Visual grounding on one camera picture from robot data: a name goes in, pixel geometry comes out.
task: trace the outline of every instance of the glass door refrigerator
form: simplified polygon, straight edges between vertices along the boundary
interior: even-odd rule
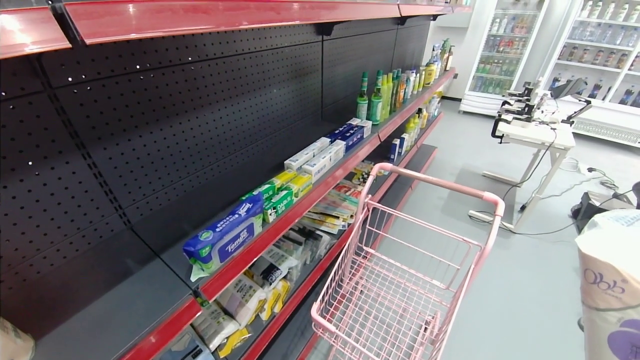
[[[546,0],[497,1],[460,111],[493,116],[500,109],[505,92],[522,86],[518,77],[547,5]]]
[[[593,105],[573,132],[640,147],[640,1],[583,0],[560,33],[545,88],[582,78]],[[571,113],[583,104],[565,97],[557,106]]]

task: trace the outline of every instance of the green bottle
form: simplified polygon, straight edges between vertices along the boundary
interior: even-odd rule
[[[371,123],[378,125],[382,118],[382,70],[376,74],[376,87],[371,95]]]
[[[367,120],[367,105],[369,105],[369,97],[367,96],[367,72],[362,73],[362,84],[360,85],[360,93],[358,94],[358,109],[356,110],[356,118]]]

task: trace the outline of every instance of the red shelf top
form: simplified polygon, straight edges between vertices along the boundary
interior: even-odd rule
[[[99,1],[65,6],[87,44],[400,16],[394,3],[344,1]]]
[[[0,59],[71,47],[48,7],[0,11]]]

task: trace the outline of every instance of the shopping cart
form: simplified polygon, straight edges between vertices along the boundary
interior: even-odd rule
[[[380,170],[493,203],[495,218],[486,245],[372,201],[367,193]],[[355,229],[311,310],[314,330],[332,345],[330,359],[439,359],[503,212],[504,202],[492,193],[377,164],[360,195]],[[390,231],[398,221],[406,225]],[[392,235],[401,231],[418,231],[420,238],[403,241]]]

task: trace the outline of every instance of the yellow bottle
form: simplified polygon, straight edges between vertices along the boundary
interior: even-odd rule
[[[430,63],[426,68],[426,75],[424,76],[424,86],[433,85],[436,79],[436,64]]]

